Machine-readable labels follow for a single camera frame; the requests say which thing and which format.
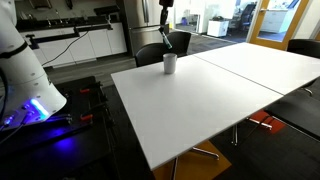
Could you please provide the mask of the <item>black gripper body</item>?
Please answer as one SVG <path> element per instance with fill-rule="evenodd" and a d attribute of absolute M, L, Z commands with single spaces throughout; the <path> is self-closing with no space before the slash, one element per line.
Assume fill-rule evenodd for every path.
<path fill-rule="evenodd" d="M 159 4 L 163 7 L 172 7 L 174 4 L 174 0 L 159 0 Z"/>

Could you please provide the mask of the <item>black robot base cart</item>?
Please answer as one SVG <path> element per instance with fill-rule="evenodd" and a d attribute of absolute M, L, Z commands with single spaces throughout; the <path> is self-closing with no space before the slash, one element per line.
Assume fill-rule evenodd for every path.
<path fill-rule="evenodd" d="M 57 86 L 66 106 L 45 122 L 1 133 L 0 180 L 112 179 L 114 158 L 101 83 L 93 76 Z M 81 94 L 82 88 L 90 88 Z M 80 117 L 93 114 L 92 120 Z"/>

